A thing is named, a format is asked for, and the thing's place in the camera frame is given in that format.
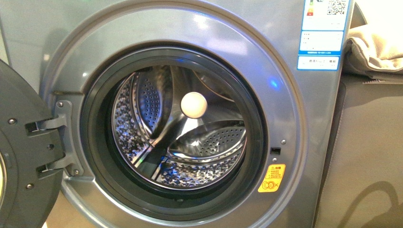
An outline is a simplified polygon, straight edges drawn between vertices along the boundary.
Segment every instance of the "gray cloth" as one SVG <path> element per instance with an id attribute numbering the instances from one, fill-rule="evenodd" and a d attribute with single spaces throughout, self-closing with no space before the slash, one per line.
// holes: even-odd
<path id="1" fill-rule="evenodd" d="M 342 77 L 315 228 L 403 228 L 403 85 L 366 80 Z"/>

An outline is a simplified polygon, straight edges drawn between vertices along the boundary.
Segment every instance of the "energy label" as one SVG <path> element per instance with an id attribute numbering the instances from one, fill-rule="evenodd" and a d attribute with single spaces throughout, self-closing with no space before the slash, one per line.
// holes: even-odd
<path id="1" fill-rule="evenodd" d="M 298 70 L 338 70 L 350 0 L 305 0 Z"/>

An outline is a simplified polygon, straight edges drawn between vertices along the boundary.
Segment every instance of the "hinge screw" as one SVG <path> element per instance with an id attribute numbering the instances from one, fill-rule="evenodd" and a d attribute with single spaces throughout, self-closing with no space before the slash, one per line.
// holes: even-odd
<path id="1" fill-rule="evenodd" d="M 13 124 L 15 124 L 17 122 L 17 120 L 16 119 L 9 119 L 8 122 L 9 122 L 10 125 L 13 125 Z"/>
<path id="2" fill-rule="evenodd" d="M 33 187 L 34 187 L 34 184 L 27 184 L 25 186 L 25 188 L 28 189 L 28 190 L 32 189 Z"/>

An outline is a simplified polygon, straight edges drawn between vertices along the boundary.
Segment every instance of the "washing machine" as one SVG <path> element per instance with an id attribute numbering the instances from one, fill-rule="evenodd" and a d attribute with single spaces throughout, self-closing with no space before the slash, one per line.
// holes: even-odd
<path id="1" fill-rule="evenodd" d="M 352 4 L 2 0 L 0 227 L 311 227 Z"/>

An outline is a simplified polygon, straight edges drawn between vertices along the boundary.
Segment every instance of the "yellow warning sticker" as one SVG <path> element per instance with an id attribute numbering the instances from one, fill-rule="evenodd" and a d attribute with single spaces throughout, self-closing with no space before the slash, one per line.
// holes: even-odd
<path id="1" fill-rule="evenodd" d="M 281 180 L 286 170 L 285 164 L 269 165 L 265 179 L 263 180 L 258 192 L 275 192 L 280 187 Z"/>

